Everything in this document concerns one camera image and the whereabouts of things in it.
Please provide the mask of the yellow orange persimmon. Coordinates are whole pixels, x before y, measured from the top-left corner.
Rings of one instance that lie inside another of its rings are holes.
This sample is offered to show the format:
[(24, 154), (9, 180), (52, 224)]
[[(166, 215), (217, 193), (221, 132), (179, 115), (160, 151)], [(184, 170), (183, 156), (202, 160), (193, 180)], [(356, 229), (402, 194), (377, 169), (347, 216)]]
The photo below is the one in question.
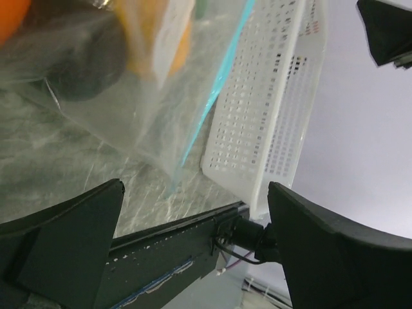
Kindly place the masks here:
[(194, 1), (115, 1), (124, 27), (127, 68), (163, 83), (180, 70), (191, 47)]

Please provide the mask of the clear blue-zipper zip bag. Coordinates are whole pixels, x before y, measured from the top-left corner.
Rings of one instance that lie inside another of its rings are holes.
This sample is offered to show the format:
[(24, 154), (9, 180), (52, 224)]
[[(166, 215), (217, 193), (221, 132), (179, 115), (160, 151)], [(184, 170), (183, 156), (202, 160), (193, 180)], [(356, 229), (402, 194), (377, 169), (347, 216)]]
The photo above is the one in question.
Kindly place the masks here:
[(189, 55), (163, 83), (126, 64), (119, 80), (90, 100), (69, 102), (42, 89), (83, 28), (117, 17), (114, 4), (32, 1), (1, 45), (2, 203), (53, 205), (112, 178), (127, 181), (137, 164), (152, 165), (168, 186), (180, 180), (253, 3), (208, 1), (202, 19), (194, 6)]

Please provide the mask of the orange tangerine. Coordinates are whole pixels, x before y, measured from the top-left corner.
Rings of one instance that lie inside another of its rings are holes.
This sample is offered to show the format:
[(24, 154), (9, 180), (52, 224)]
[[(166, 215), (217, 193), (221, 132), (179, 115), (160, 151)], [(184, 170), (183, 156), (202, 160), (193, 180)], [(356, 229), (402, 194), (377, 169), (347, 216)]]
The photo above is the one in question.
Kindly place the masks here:
[(1, 0), (1, 45), (18, 30), (28, 12), (31, 2), (31, 0)]

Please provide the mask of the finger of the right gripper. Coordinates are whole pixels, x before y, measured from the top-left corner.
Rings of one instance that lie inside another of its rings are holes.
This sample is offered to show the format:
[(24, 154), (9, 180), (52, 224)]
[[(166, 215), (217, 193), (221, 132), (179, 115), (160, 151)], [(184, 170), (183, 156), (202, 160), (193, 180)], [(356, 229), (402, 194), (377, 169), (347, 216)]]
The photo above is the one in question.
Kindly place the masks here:
[(357, 1), (375, 64), (411, 68), (411, 10), (388, 1)]

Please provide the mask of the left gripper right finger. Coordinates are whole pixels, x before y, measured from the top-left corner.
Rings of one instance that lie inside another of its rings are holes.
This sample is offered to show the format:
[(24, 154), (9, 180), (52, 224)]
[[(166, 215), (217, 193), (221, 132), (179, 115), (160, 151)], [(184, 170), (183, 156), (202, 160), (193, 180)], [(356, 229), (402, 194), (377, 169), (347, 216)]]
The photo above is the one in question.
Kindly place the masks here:
[(268, 206), (294, 308), (411, 308), (411, 240), (357, 223), (280, 183)]

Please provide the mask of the dark purple mangosteen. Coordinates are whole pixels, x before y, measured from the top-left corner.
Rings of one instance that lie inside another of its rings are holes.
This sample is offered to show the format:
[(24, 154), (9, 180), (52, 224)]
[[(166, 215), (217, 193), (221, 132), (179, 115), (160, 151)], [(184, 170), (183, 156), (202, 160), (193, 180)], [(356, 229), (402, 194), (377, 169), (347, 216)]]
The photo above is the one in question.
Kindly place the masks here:
[(126, 64), (124, 29), (117, 17), (109, 14), (94, 28), (83, 28), (80, 42), (50, 68), (39, 84), (58, 99), (82, 102), (114, 85)]

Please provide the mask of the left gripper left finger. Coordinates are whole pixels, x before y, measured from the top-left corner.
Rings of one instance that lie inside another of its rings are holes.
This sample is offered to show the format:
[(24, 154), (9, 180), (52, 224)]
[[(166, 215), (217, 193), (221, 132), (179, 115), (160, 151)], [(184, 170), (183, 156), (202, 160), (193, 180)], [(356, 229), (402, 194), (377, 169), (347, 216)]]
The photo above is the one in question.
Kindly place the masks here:
[(93, 308), (124, 199), (112, 179), (71, 200), (1, 224), (1, 308), (30, 293)]

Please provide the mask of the green chili pepper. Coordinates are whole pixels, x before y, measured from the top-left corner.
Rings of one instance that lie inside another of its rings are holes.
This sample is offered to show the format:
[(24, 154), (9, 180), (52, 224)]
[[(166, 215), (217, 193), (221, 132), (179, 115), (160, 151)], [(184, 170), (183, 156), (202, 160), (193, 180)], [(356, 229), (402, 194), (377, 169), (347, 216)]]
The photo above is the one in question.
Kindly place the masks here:
[(208, 6), (208, 0), (196, 0), (195, 3), (195, 18), (202, 19), (205, 15)]

